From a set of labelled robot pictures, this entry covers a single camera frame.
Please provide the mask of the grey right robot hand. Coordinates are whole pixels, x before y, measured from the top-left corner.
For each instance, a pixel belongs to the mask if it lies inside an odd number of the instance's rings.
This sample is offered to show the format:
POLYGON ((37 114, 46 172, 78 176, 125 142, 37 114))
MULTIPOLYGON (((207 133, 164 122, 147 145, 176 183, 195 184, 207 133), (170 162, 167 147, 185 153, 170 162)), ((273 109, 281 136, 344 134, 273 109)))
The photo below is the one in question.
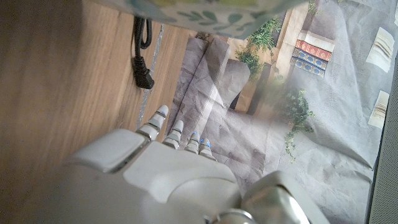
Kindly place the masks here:
POLYGON ((16 223, 326 223, 293 178, 275 171, 241 193, 231 169, 183 123, 156 140, 161 106, 136 131, 116 129, 75 151, 44 180, 16 223))

